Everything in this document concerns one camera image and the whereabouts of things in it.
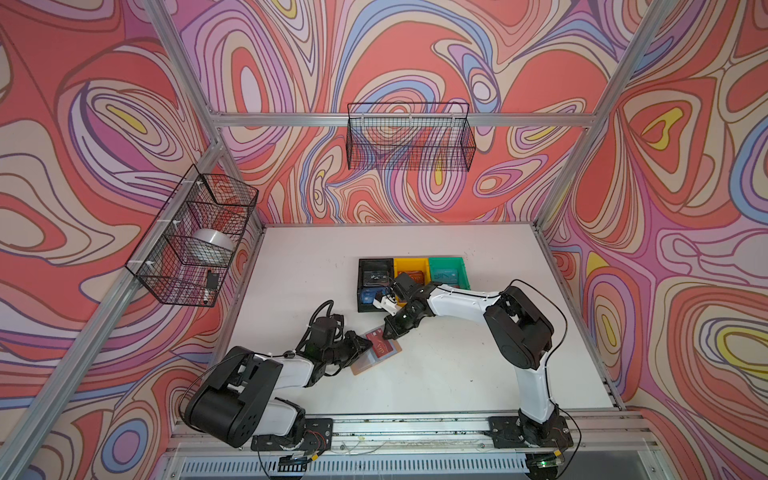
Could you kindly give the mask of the tan leather card holder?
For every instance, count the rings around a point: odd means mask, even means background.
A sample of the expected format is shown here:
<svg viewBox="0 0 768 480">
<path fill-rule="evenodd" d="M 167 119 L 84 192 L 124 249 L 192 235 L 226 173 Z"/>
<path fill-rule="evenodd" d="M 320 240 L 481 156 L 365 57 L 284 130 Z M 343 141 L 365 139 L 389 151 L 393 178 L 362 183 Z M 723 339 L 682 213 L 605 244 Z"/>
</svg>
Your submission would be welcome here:
<svg viewBox="0 0 768 480">
<path fill-rule="evenodd" d="M 350 366 L 355 376 L 363 374 L 402 351 L 397 340 L 384 338 L 384 326 L 366 332 L 363 338 L 371 343 L 371 347 Z"/>
</svg>

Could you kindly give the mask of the blue VIP credit card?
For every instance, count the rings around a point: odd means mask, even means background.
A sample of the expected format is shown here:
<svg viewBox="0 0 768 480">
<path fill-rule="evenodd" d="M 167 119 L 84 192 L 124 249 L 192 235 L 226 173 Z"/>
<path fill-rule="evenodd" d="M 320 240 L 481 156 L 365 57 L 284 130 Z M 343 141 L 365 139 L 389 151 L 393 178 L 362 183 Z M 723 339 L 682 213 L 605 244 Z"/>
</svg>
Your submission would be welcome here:
<svg viewBox="0 0 768 480">
<path fill-rule="evenodd" d="M 364 288 L 360 292 L 360 303 L 362 305 L 373 305 L 374 301 L 387 295 L 387 290 L 383 288 Z"/>
</svg>

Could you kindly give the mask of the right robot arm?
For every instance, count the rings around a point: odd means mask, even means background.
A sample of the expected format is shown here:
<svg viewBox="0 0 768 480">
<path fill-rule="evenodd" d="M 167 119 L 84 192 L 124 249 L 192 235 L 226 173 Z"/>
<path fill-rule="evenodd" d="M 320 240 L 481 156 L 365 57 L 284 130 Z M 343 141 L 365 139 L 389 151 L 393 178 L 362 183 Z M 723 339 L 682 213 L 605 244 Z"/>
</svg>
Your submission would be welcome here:
<svg viewBox="0 0 768 480">
<path fill-rule="evenodd" d="M 373 305 L 387 312 L 383 336 L 388 340 L 401 338 L 426 318 L 454 317 L 488 327 L 501 356 L 516 369 L 520 407 L 511 440 L 562 448 L 564 442 L 552 434 L 565 431 L 557 426 L 563 417 L 547 376 L 547 362 L 557 349 L 555 328 L 517 282 L 480 292 L 440 282 L 420 285 L 401 274 L 393 280 L 393 292 L 376 294 Z"/>
</svg>

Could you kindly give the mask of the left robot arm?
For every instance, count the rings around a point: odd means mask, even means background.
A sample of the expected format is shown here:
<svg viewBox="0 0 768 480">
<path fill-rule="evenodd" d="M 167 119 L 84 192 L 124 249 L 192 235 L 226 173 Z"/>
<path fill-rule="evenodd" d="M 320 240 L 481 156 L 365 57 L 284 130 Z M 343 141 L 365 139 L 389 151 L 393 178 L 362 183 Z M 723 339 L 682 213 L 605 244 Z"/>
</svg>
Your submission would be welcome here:
<svg viewBox="0 0 768 480">
<path fill-rule="evenodd" d="M 373 348 L 373 342 L 345 328 L 344 316 L 323 302 L 310 316 L 296 347 L 280 355 L 245 347 L 224 358 L 190 386 L 191 398 L 180 409 L 183 423 L 239 448 L 261 441 L 282 450 L 327 445 L 306 426 L 306 410 L 275 392 L 310 388 L 338 375 Z"/>
</svg>

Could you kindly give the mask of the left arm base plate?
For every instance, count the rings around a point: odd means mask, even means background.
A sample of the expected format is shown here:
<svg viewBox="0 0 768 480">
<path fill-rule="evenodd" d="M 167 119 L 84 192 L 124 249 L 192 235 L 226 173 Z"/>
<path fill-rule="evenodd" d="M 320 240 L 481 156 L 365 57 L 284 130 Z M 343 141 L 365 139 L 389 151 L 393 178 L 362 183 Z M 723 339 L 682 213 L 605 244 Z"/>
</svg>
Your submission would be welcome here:
<svg viewBox="0 0 768 480">
<path fill-rule="evenodd" d="M 333 429 L 334 421 L 330 417 L 300 420 L 285 436 L 255 436 L 251 442 L 251 450 L 259 453 L 322 453 L 332 447 Z"/>
</svg>

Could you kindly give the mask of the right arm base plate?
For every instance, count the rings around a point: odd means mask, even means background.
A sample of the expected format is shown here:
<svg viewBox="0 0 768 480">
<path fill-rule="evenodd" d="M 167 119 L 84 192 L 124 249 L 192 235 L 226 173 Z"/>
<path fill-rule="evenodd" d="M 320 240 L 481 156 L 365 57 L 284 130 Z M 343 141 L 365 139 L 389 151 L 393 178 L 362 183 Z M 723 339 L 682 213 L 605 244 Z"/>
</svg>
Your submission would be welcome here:
<svg viewBox="0 0 768 480">
<path fill-rule="evenodd" d="M 558 449 L 567 450 L 574 440 L 564 417 L 552 416 L 539 424 L 525 415 L 492 416 L 486 433 L 497 449 Z"/>
</svg>

